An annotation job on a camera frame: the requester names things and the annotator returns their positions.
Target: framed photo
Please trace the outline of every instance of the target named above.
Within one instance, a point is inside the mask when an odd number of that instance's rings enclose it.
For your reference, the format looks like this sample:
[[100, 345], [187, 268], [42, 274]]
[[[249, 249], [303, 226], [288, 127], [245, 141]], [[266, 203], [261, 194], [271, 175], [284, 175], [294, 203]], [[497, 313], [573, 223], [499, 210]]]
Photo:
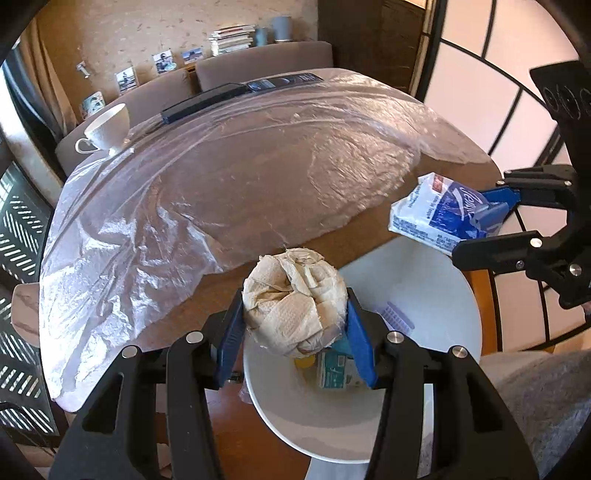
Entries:
[[203, 51], [200, 48], [193, 48], [183, 52], [183, 61], [185, 65], [191, 65], [203, 58]]
[[103, 98], [102, 92], [93, 93], [87, 99], [85, 99], [80, 105], [80, 113], [82, 114], [82, 120], [86, 120], [88, 117], [99, 112], [106, 107], [105, 99]]
[[120, 96], [139, 86], [138, 79], [135, 75], [135, 69], [133, 67], [129, 67], [122, 72], [116, 73], [115, 77], [117, 78], [117, 87], [119, 88]]
[[170, 50], [161, 51], [156, 55], [152, 55], [154, 63], [156, 64], [156, 70], [158, 75], [162, 75], [166, 72], [172, 72], [176, 70], [177, 64], [174, 62], [173, 53]]

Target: book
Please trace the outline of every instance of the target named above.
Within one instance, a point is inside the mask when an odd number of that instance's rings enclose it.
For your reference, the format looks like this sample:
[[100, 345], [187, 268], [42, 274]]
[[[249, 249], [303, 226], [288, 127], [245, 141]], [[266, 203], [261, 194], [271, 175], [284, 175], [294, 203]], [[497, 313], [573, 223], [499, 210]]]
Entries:
[[231, 37], [221, 38], [219, 40], [217, 38], [209, 37], [209, 41], [212, 43], [212, 45], [217, 44], [218, 46], [222, 46], [240, 43], [242, 40], [248, 40], [251, 38], [252, 37], [248, 33], [245, 33], [243, 35], [232, 35]]
[[224, 45], [219, 45], [219, 44], [212, 42], [212, 52], [226, 50], [228, 48], [236, 47], [238, 45], [249, 45], [250, 46], [252, 44], [252, 42], [253, 42], [252, 38], [250, 38], [248, 40], [238, 40], [236, 42], [231, 42], [231, 43], [227, 43]]
[[214, 57], [217, 57], [218, 55], [221, 55], [222, 53], [230, 53], [233, 51], [239, 51], [239, 50], [246, 50], [247, 48], [250, 48], [250, 44], [249, 43], [241, 43], [238, 45], [233, 45], [232, 47], [226, 47], [226, 48], [212, 48], [212, 54]]
[[228, 27], [223, 28], [221, 30], [216, 30], [212, 33], [211, 38], [216, 40], [220, 38], [227, 38], [233, 35], [241, 35], [245, 33], [254, 33], [255, 26], [254, 25], [239, 25], [237, 27]]

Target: crumpled paper towel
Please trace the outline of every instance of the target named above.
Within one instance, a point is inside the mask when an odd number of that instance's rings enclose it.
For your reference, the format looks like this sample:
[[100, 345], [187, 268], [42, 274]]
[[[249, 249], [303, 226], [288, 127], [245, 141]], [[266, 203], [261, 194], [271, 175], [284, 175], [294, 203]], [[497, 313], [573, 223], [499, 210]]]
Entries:
[[244, 281], [242, 301], [255, 340], [279, 355], [318, 353], [345, 329], [345, 281], [307, 248], [260, 257]]

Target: gray cup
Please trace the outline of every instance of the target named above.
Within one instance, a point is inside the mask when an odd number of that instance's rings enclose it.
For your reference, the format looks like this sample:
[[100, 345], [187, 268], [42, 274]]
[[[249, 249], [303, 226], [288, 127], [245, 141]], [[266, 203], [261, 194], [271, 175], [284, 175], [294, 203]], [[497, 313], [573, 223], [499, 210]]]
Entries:
[[265, 27], [257, 28], [255, 31], [255, 42], [257, 47], [267, 45], [267, 29]]
[[284, 42], [293, 40], [293, 29], [291, 17], [275, 17], [272, 20], [273, 30], [275, 32], [275, 41]]

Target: white bowl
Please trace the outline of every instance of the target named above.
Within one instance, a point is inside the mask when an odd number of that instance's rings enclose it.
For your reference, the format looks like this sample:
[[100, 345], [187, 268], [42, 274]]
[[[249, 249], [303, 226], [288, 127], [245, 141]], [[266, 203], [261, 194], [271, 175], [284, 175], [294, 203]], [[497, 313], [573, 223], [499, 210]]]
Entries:
[[[464, 275], [444, 254], [398, 237], [340, 270], [360, 304], [388, 301], [414, 322], [421, 346], [447, 351], [463, 345], [480, 360], [478, 305]], [[311, 387], [293, 359], [269, 353], [248, 337], [244, 371], [252, 401], [267, 426], [311, 457], [336, 463], [369, 462], [383, 391], [322, 391]], [[433, 431], [433, 390], [425, 388], [423, 436]]]

